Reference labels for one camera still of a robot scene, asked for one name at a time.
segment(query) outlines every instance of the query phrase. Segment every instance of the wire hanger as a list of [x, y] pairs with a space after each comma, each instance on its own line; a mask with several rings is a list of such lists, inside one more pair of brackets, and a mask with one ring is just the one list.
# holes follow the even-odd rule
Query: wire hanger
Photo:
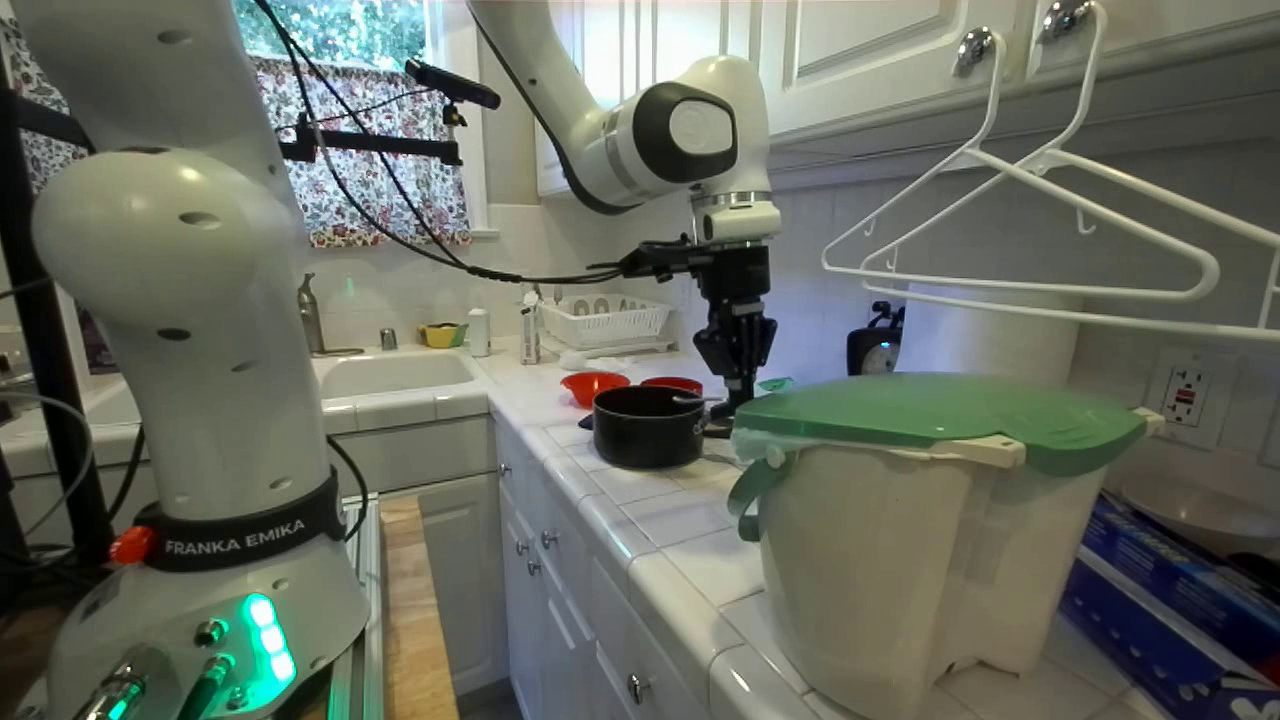
[[[1083, 58], [1083, 78], [1081, 78], [1081, 96], [1075, 96], [1075, 113], [1067, 118], [1063, 132], [1058, 132], [1047, 142], [1031, 149], [1026, 159], [1000, 159], [992, 152], [986, 152], [982, 142], [987, 140], [997, 113], [1000, 113], [1000, 58], [1006, 58], [1006, 40], [997, 37], [997, 68], [987, 78], [987, 113], [986, 123], [972, 140], [966, 140], [954, 157], [943, 157], [936, 169], [928, 169], [920, 178], [911, 178], [903, 192], [895, 192], [891, 199], [886, 199], [874, 214], [865, 214], [860, 223], [844, 229], [831, 244], [825, 244], [819, 262], [825, 273], [839, 273], [839, 277], [856, 277], [865, 280], [865, 289], [882, 292], [882, 294], [916, 294], [916, 301], [936, 301], [936, 305], [960, 305], [960, 307], [987, 307], [987, 311], [1017, 311], [1017, 314], [1047, 314], [1047, 319], [1083, 319], [1083, 324], [1118, 324], [1118, 328], [1158, 328], [1158, 333], [1188, 333], [1188, 334], [1241, 334], [1241, 341], [1280, 341], [1280, 328], [1269, 328], [1273, 319], [1273, 294], [1280, 292], [1280, 236], [1250, 223], [1241, 214], [1218, 213], [1210, 203], [1197, 203], [1182, 192], [1169, 192], [1162, 184], [1148, 184], [1142, 177], [1129, 177], [1113, 162], [1089, 159], [1081, 152], [1067, 152], [1063, 142], [1083, 126], [1089, 113], [1094, 113], [1094, 92], [1098, 92], [1098, 68], [1100, 68], [1100, 48], [1106, 48], [1106, 31], [1107, 31], [1107, 11], [1100, 0], [1094, 0], [1094, 42], [1089, 42], [1089, 58]], [[909, 229], [903, 236], [882, 244], [878, 253], [869, 253], [856, 268], [831, 262], [831, 253], [839, 244], [849, 244], [860, 229], [878, 223], [886, 213], [891, 213], [895, 203], [903, 203], [916, 189], [926, 189], [931, 177], [949, 173], [949, 169], [972, 169], [986, 162], [997, 177], [975, 184], [972, 192], [966, 192], [960, 199], [943, 203], [936, 214], [920, 220], [916, 229]], [[997, 292], [1058, 292], [1058, 294], [1107, 294], [1107, 301], [1148, 301], [1148, 305], [1194, 305], [1203, 301], [1218, 280], [1221, 280], [1221, 262], [1211, 253], [1169, 236], [1146, 220], [1133, 220], [1107, 203], [1098, 203], [1063, 184], [1054, 184], [1043, 173], [1054, 169], [1075, 169], [1100, 178], [1113, 178], [1129, 192], [1142, 192], [1171, 213], [1184, 213], [1194, 220], [1218, 223], [1226, 233], [1237, 233], [1244, 238], [1255, 238], [1265, 246], [1277, 253], [1273, 260], [1273, 277], [1269, 277], [1269, 292], [1261, 305], [1261, 319], [1255, 324], [1184, 324], [1184, 319], [1142, 319], [1142, 314], [1113, 314], [1113, 311], [1074, 311], [1074, 307], [1037, 307], [1037, 305], [1000, 305], [1000, 301], [957, 301], [957, 294], [931, 294], [931, 292], [916, 292], [916, 289], [887, 289], [887, 285], [943, 285], [943, 289], [997, 289]], [[1043, 195], [1058, 195], [1063, 203], [1074, 203], [1081, 214], [1094, 214], [1100, 223], [1113, 223], [1146, 244], [1158, 244], [1171, 255], [1184, 255], [1202, 268], [1202, 277], [1188, 289], [1118, 289], [1118, 285], [1037, 285], [1037, 280], [982, 280], [982, 277], [928, 277], [928, 273], [900, 273], [895, 255], [909, 238], [926, 236], [928, 229], [943, 223], [954, 213], [960, 213], [966, 203], [972, 203], [975, 195], [992, 192], [1006, 178], [1022, 178]]]

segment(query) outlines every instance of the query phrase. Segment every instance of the sink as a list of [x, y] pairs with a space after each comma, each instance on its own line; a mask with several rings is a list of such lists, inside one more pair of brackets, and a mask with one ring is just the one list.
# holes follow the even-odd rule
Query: sink
[[459, 357], [351, 357], [320, 372], [320, 400], [475, 378]]

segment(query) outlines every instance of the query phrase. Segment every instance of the pot handle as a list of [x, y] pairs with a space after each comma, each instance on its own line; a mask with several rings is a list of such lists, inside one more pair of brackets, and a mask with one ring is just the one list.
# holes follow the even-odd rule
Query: pot handle
[[744, 466], [744, 477], [730, 492], [730, 512], [736, 517], [736, 534], [750, 542], [759, 542], [766, 534], [766, 517], [759, 500], [767, 487], [777, 487], [790, 473], [790, 456], [774, 451], [767, 461], [757, 461]]

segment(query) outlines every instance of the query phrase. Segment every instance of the faucet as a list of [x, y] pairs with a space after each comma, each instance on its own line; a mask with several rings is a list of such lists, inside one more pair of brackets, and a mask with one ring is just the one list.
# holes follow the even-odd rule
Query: faucet
[[326, 324], [320, 324], [320, 301], [312, 292], [318, 273], [305, 273], [305, 285], [296, 289], [296, 314], [305, 319], [308, 351], [312, 357], [360, 357], [366, 349], [329, 349]]

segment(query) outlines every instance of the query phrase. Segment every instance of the green lid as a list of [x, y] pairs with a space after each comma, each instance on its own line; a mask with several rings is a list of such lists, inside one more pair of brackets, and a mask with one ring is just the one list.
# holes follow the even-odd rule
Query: green lid
[[736, 429], [887, 447], [1008, 436], [1026, 445], [1030, 463], [1043, 477], [1098, 473], [1146, 436], [1146, 418], [1133, 407], [982, 375], [812, 382], [744, 402]]

